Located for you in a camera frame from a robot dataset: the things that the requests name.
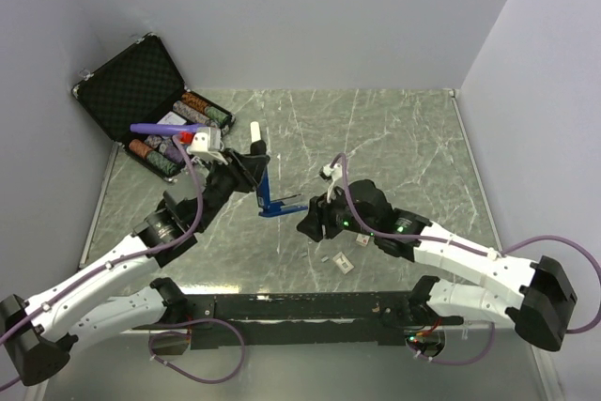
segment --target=marble table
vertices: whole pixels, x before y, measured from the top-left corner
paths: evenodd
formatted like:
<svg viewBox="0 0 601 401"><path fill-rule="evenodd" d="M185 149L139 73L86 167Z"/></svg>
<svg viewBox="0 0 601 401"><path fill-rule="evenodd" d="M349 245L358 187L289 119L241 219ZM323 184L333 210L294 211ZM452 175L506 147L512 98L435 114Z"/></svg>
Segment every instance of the marble table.
<svg viewBox="0 0 601 401"><path fill-rule="evenodd" d="M412 210L456 234L495 246L478 179L447 90L198 90L234 112L225 144L246 151L259 121L271 155L272 195L324 193L322 165L340 151L349 179L371 178L393 206ZM118 152L87 262L115 246L151 212L168 184ZM188 293L411 290L424 274L453 279L363 247L356 235L311 242L296 231L303 213L257 216L253 193L236 193L185 255L129 285L129 294L160 276ZM354 270L331 258L344 252ZM330 260L322 262L328 256Z"/></svg>

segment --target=white wall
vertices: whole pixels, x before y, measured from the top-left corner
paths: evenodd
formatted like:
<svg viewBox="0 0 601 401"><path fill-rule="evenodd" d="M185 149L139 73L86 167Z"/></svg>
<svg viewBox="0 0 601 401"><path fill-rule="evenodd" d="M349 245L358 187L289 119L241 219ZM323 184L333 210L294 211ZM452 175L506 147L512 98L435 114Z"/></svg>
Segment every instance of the white wall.
<svg viewBox="0 0 601 401"><path fill-rule="evenodd" d="M463 84L461 113L504 245L576 239L601 259L601 0L508 0ZM558 258L593 318L599 283L569 248ZM601 399L601 328L555 355L569 401Z"/></svg>
<svg viewBox="0 0 601 401"><path fill-rule="evenodd" d="M75 0L0 0L0 300L73 274L110 142L70 97L105 53ZM0 350L0 385L16 375ZM22 399L23 386L0 393Z"/></svg>
<svg viewBox="0 0 601 401"><path fill-rule="evenodd" d="M506 0L80 0L111 54L156 31L192 86L458 87Z"/></svg>

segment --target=purple cable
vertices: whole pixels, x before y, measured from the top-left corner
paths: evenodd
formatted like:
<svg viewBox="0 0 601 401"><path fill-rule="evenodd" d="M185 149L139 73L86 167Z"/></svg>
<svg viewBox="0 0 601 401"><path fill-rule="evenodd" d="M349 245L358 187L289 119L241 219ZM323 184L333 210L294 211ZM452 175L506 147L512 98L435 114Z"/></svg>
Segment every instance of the purple cable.
<svg viewBox="0 0 601 401"><path fill-rule="evenodd" d="M464 366L464 365L471 365L473 363L479 362L481 361L486 354L488 354L488 352L490 351L490 349L492 349L493 344L495 343L495 323L490 323L490 335L488 337L488 343L486 343L485 348L480 351L480 354L478 354L477 356L474 356L470 359L467 359L466 361L444 361L443 359L432 359L430 360L430 358L425 357L424 354L418 354L418 357L420 359L423 359L425 361L429 361L431 363L436 363L438 365L451 365L451 366ZM408 347L410 349L412 349L413 351L415 351L416 353L419 352L419 349L417 349L416 347L413 347L412 345L408 345Z"/></svg>
<svg viewBox="0 0 601 401"><path fill-rule="evenodd" d="M164 251L166 249L170 249L170 248L173 248L175 246L178 246L181 242L183 242L186 239L188 239L189 237L191 237L194 234L194 231L196 230L196 227L198 227L198 225L200 224L200 220L202 219L202 216L203 216L203 196L202 196L202 194L203 194L203 187L200 184L200 180L198 179L198 175L196 174L196 171L194 170L194 167L192 165L190 157L188 156L188 153L186 152L186 150L183 148L183 146L179 142L179 139L176 136L174 136L174 140L173 141L176 144L177 149L179 149L179 152L181 153L182 157L184 158L184 161L186 163L186 166L188 167L188 170L190 171L190 175L191 175L191 177L193 179L194 186L196 188L197 200L198 200L197 204L198 204L198 206L197 206L197 209L196 209L196 216L194 217L194 221L191 224L190 228L186 232L184 232L181 237L179 237L177 239L174 239L174 240L172 240L172 241L170 241L168 243L160 244L160 245L155 246L153 248L146 249L145 251L140 251L139 253L133 253L133 254L129 254L129 255L124 255L123 257L119 257L119 258L116 258L115 260L111 260L110 263L113 266L114 265L118 265L119 263L122 263L122 262L125 262L125 261L128 261L128 260L131 260L133 258L137 258L137 257L142 256L142 255L152 255L152 254L156 254L156 253L159 253L161 251ZM103 272L104 270L106 270L105 266L100 266L100 267L97 267L97 268L93 269L89 273L83 275L81 278L79 278L76 281L74 281L73 283L71 283L69 286L67 286L62 291L59 291L58 293L56 293L56 295L54 295L52 298L50 298L48 301L46 301L46 303L48 305L50 305L50 306L56 304L57 301L59 301L60 299L62 299L64 296L68 295L75 288L77 288L78 286L80 286L84 282L90 280L91 278L93 278L97 274ZM39 307L38 309L34 310L31 314L29 314L28 316L24 317L17 324L15 324L12 328L10 328L4 335L2 335L0 337L0 346L2 346L21 327L23 327L29 321L31 321L31 320L35 319L36 317L38 317L42 312L43 312L43 309L41 307ZM10 387L14 383L16 383L16 380L20 380L20 379L19 378L14 379L14 380L12 380L9 383L7 383L7 384L5 384L3 386L0 386L0 392L4 391L8 387Z"/></svg>
<svg viewBox="0 0 601 401"><path fill-rule="evenodd" d="M359 212L357 211L357 209L355 208L355 205L353 204L353 200L352 197L350 195L350 189L348 187L348 162L347 162L347 155L344 152L340 152L338 155L336 155L336 157L334 158L334 160L331 162L330 167L334 167L334 165L338 162L341 161L342 163L342 180L343 180L343 190L345 192L345 198L347 199L347 203L348 203L348 207L350 208L351 213L353 214L353 217L355 218L355 220L357 221L357 223L359 223L359 225L367 230L368 232L373 233L374 235L378 236L378 237L383 237L385 239L424 239L426 241L437 241L439 243L446 243L446 239L441 239L439 237L428 237L428 236L424 236L424 235L403 235L403 234L386 234L384 232L379 232L375 229L372 229L369 225L367 225L363 219L359 216ZM518 244L514 244L513 246L510 246L509 248L505 249L505 250L501 250L501 254L502 255L507 255L510 253L513 253L515 251L517 251L518 249L522 249L525 246L528 246L530 244L533 244L537 241L558 241L560 243L563 244L567 244L568 246L571 246L572 248L576 249L579 253L581 253L582 255L584 255L584 257L589 261L589 263L593 266L594 271L597 273L597 278L599 279L599 285L601 286L601 265L599 265L599 262L596 261L596 259L593 257L593 255L591 253L589 253L586 249L584 249L582 246L580 246L579 244L577 244L576 242L572 241L571 239L566 239L564 237L559 237L556 235L541 235L539 237L532 237L531 239L525 239L524 241L521 241ZM465 251L469 251L471 253L475 253L478 255L486 255L486 253L483 253L482 251L479 251L477 249L471 248L470 246L467 246L465 244L462 243L457 243L455 241L449 241L449 244L452 246L455 246L457 248L461 248ZM597 315L593 318L593 320L591 320L589 323L585 324L584 326L581 326L579 328L575 328L575 329L568 329L566 331L566 333L583 333L583 332L587 332L589 330L591 330L592 328L594 328L597 324L599 324L599 322L601 322L601 302L599 303L599 309L597 310Z"/></svg>
<svg viewBox="0 0 601 401"><path fill-rule="evenodd" d="M152 351L152 345L157 338L163 337L165 335L187 338L188 337L187 333L177 332L177 331L168 331L168 332L157 333L156 335L153 335L152 337L150 337L150 340L148 340L148 350L150 351L150 356L152 356L153 360L155 360L159 363L162 363L165 366L168 366L169 368L171 368L174 371L177 371L178 373L180 373L182 376L185 376L186 378L189 378L196 382L200 382L201 384L221 384L222 382L226 382L227 380L233 378L240 371L240 368L242 368L242 364L244 363L244 357L246 356L246 346L244 345L244 339L242 338L242 334L240 334L240 332L234 326L232 326L229 323L226 323L225 321L221 321L220 319L217 319L217 318L194 319L192 321L186 321L184 323L157 324L156 326L167 327L167 328L186 328L188 326L192 326L194 324L201 324L201 323L221 324L222 326L225 326L227 329L232 331L238 337L238 340L240 341L240 360L239 360L238 364L236 365L236 368L234 368L234 371L232 371L229 375L227 375L223 378L218 378L218 379L199 378L197 376L191 375L187 371L182 370L178 366L173 365L172 363L166 361L165 359L162 359L161 357L157 356L157 354L155 354Z"/></svg>

